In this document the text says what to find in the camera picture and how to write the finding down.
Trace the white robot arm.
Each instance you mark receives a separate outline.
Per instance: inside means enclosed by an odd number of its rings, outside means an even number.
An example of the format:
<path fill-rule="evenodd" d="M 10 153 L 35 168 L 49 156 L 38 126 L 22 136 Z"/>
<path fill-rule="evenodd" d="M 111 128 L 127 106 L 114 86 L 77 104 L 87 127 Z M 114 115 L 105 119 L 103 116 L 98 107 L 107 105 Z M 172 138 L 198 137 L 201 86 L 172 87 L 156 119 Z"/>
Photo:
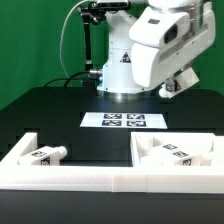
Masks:
<path fill-rule="evenodd" d="M 96 0 L 109 24 L 97 90 L 117 99 L 157 88 L 172 98 L 198 82 L 193 60 L 216 35 L 211 0 Z"/>

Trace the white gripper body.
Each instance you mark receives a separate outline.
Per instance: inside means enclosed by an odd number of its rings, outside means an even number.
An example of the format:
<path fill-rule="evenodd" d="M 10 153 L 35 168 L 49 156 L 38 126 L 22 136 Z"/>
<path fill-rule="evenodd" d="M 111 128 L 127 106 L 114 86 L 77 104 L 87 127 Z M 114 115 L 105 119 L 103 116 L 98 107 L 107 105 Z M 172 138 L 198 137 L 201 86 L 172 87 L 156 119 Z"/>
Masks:
<path fill-rule="evenodd" d="M 129 30 L 134 81 L 154 89 L 209 48 L 215 34 L 211 4 L 150 4 Z"/>

